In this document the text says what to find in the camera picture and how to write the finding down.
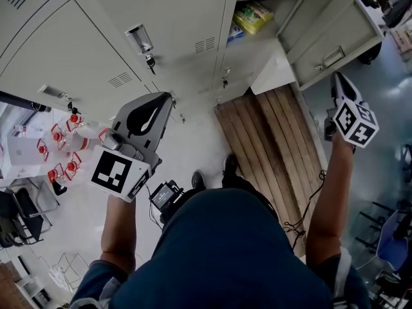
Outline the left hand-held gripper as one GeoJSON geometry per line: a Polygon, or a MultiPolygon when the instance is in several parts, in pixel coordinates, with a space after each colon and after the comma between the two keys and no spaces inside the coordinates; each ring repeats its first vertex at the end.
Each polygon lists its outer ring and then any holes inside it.
{"type": "Polygon", "coordinates": [[[150,93],[125,104],[101,146],[93,150],[88,183],[106,193],[132,202],[155,173],[162,159],[155,153],[172,108],[167,92],[150,93]]]}

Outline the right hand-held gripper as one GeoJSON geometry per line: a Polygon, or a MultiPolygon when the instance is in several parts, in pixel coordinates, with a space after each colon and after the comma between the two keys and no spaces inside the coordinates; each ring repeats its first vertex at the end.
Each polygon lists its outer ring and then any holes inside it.
{"type": "Polygon", "coordinates": [[[344,141],[355,147],[366,147],[378,132],[378,122],[359,90],[341,72],[331,77],[331,95],[335,107],[327,111],[325,140],[340,133],[344,141]]]}

